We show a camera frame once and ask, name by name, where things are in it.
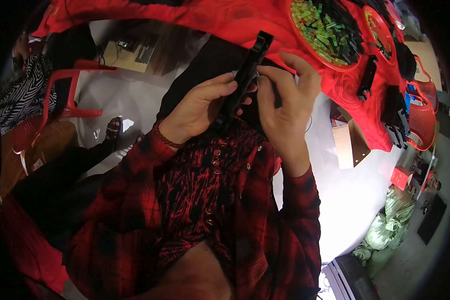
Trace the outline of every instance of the tiled floor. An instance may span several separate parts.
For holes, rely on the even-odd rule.
[[[138,132],[148,132],[155,122],[163,95],[183,71],[163,77],[119,70],[116,73],[80,75],[79,107],[100,108],[102,117],[77,120],[79,142],[91,147],[104,138],[104,129],[112,117],[123,116],[126,141],[135,140]],[[320,251],[323,262],[329,262],[353,249],[365,236],[373,218],[385,203],[386,189],[392,171],[403,153],[394,147],[390,153],[373,150],[356,168],[340,170],[330,128],[330,100],[321,93],[316,100],[312,124],[306,134],[310,160],[321,198]],[[125,152],[116,152],[90,170],[89,175],[114,167]],[[274,191],[282,205],[283,177],[274,178]]]

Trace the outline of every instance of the red plastic bowl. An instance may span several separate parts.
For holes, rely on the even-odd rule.
[[[300,29],[297,28],[297,26],[295,25],[295,22],[293,20],[292,17],[292,2],[294,0],[286,0],[285,1],[285,12],[288,15],[288,21],[290,21],[290,26],[292,27],[293,32],[296,35],[296,38],[302,42],[303,46],[316,58],[318,59],[320,62],[322,62],[324,65],[326,65],[327,67],[329,67],[330,69],[333,69],[335,71],[339,71],[339,72],[350,72],[352,70],[354,70],[355,68],[357,68],[359,66],[359,63],[362,59],[362,56],[358,56],[357,57],[357,63],[352,63],[350,66],[339,66],[336,64],[333,64],[331,62],[328,62],[326,60],[324,60],[320,55],[318,55],[318,53],[312,48],[311,45],[309,45],[307,43],[307,41],[302,37],[302,34],[300,33]]]
[[[373,37],[372,29],[369,26],[365,12],[370,12],[371,17],[375,20],[377,27],[375,27],[375,29],[373,31],[375,31],[377,33],[378,39],[380,40],[380,42],[383,43],[385,41],[388,45],[390,45],[390,49],[391,49],[390,60],[388,60],[378,48],[373,47],[373,46],[370,46],[370,48],[373,48],[374,49],[373,51],[375,52],[375,54],[379,57],[382,57],[384,59],[384,61],[386,61],[390,65],[395,65],[397,63],[397,51],[395,49],[394,38],[392,37],[390,30],[388,30],[387,24],[382,19],[382,17],[378,14],[378,12],[375,11],[372,7],[367,6],[367,5],[365,5],[363,7],[363,20],[368,29],[368,33],[370,34],[371,39],[373,41],[375,41],[375,38]]]

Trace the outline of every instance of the red box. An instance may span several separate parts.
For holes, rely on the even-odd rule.
[[[410,181],[412,180],[412,172],[405,169],[403,166],[398,165],[391,174],[390,181],[396,185],[402,191],[405,190]]]

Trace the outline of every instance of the sandal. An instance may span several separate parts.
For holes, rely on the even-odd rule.
[[[113,145],[113,151],[117,149],[119,136],[123,132],[123,121],[121,117],[114,117],[108,122],[105,132],[105,140],[109,140]]]
[[[133,143],[133,145],[138,144],[140,141],[142,141],[145,138],[145,135],[142,133],[140,135],[137,136],[137,139],[135,140],[135,142]]]

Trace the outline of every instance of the table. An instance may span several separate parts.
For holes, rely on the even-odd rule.
[[[367,44],[373,37],[366,29],[363,11],[359,6],[342,1],[357,19],[362,32],[365,51],[372,54]],[[356,92],[365,70],[368,56],[362,57],[357,68],[338,72],[315,59],[296,38],[288,21],[285,0],[186,0],[181,7],[163,4],[140,5],[128,0],[52,0],[43,20],[32,35],[44,37],[48,33],[62,32],[74,25],[107,19],[151,18],[209,32],[224,40],[251,48],[260,30],[275,36],[267,58],[285,67],[278,57],[283,50],[304,58],[322,76],[322,92],[342,106],[362,130],[368,147],[390,152],[392,142],[380,122],[386,87],[400,87],[405,95],[406,83],[400,76],[398,65],[391,66],[379,57],[372,85],[372,95],[360,101]],[[397,29],[399,40],[403,35]]]

